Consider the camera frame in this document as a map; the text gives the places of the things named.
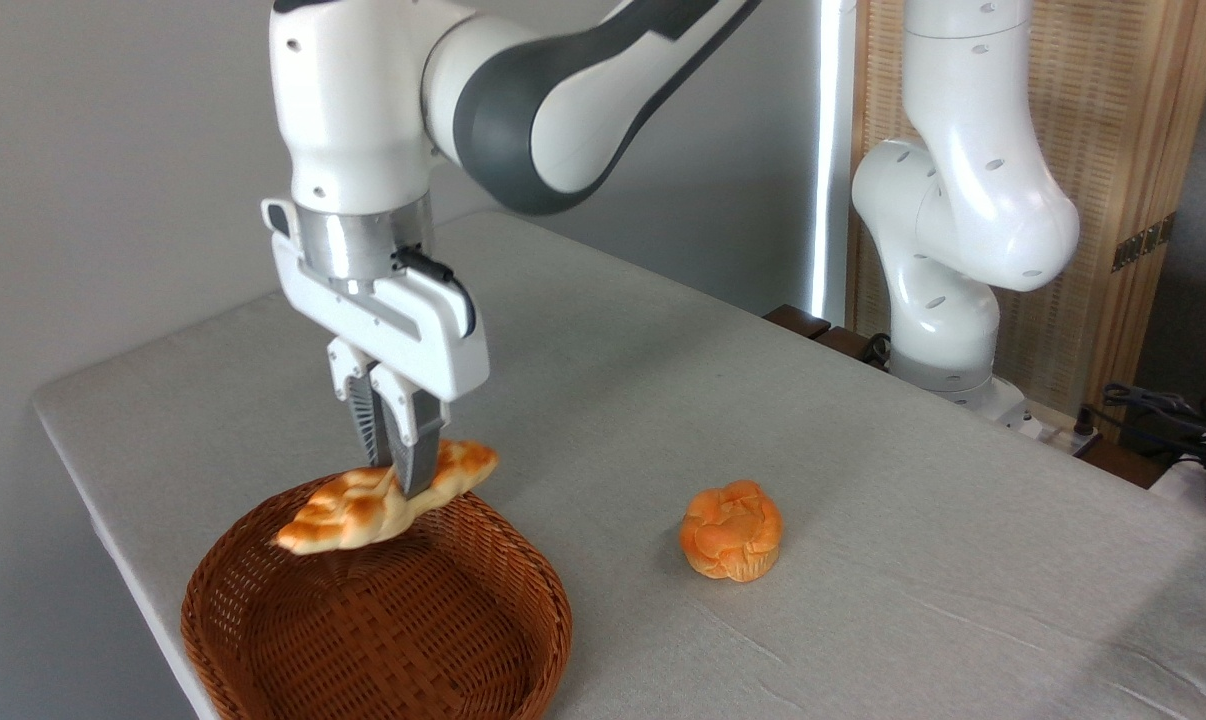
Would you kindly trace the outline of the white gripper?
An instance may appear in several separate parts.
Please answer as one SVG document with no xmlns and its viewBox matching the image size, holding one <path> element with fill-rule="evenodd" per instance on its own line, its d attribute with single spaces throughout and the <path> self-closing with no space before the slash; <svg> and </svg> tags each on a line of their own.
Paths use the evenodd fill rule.
<svg viewBox="0 0 1206 720">
<path fill-rule="evenodd" d="M 367 464 L 392 468 L 403 496 L 418 496 L 437 472 L 443 400 L 457 400 L 488 379 L 476 305 L 456 281 L 414 268 L 375 279 L 362 293 L 338 289 L 303 261 L 292 201 L 260 201 L 260 218 L 289 305 L 336 336 L 327 346 L 333 387 L 350 410 Z"/>
</svg>

